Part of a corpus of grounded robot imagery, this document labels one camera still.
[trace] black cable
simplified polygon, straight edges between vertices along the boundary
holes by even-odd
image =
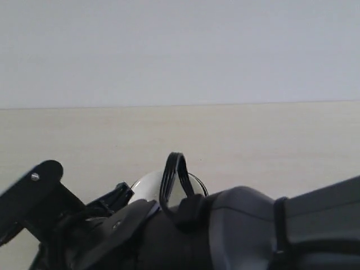
[[[174,219],[175,213],[169,209],[168,202],[176,175],[179,177],[180,184],[184,189],[186,196],[193,196],[195,193],[189,179],[185,157],[182,153],[172,152],[166,161],[159,193],[159,204],[163,212],[172,220]]]
[[[201,186],[202,191],[204,192],[204,196],[208,197],[209,192],[208,192],[208,189],[206,188],[205,184],[197,176],[195,176],[194,174],[189,173],[189,176],[194,177],[194,179],[196,179],[198,181],[199,185]]]

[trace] black strap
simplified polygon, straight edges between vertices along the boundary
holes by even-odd
[[[286,197],[277,199],[274,202],[274,226],[276,234],[276,251],[268,270],[296,270],[294,254],[287,239],[286,232]]]

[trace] white wall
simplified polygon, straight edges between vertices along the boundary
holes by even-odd
[[[0,108],[360,99],[359,0],[1,1]]]

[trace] light wooden table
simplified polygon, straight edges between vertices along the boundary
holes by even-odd
[[[360,174],[360,102],[0,110],[0,190],[46,159],[83,201],[163,169],[181,151],[210,192],[238,185],[295,196]],[[37,242],[0,249],[22,270]]]

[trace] white object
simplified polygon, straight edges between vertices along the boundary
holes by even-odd
[[[145,199],[145,200],[157,200],[159,201],[159,192],[161,186],[161,180],[163,178],[163,171],[158,170],[151,172],[144,177],[136,181],[132,190],[134,191],[134,196],[131,198],[130,202]],[[193,190],[196,194],[205,195],[205,186],[200,182],[200,180],[193,175],[189,174],[189,179],[192,184]],[[184,190],[180,184],[179,178],[176,176],[173,191],[169,199],[169,207],[178,205],[182,199],[186,197]]]

